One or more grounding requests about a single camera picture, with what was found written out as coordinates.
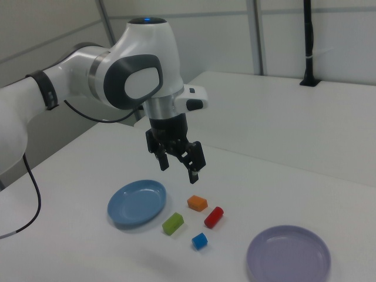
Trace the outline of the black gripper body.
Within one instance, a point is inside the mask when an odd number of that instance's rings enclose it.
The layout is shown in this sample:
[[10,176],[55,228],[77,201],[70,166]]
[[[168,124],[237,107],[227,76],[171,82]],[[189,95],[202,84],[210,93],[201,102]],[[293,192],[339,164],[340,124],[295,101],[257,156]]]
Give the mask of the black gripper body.
[[189,141],[187,119],[184,113],[168,119],[149,119],[151,128],[146,132],[147,148],[155,153],[164,148],[168,153],[184,153]]

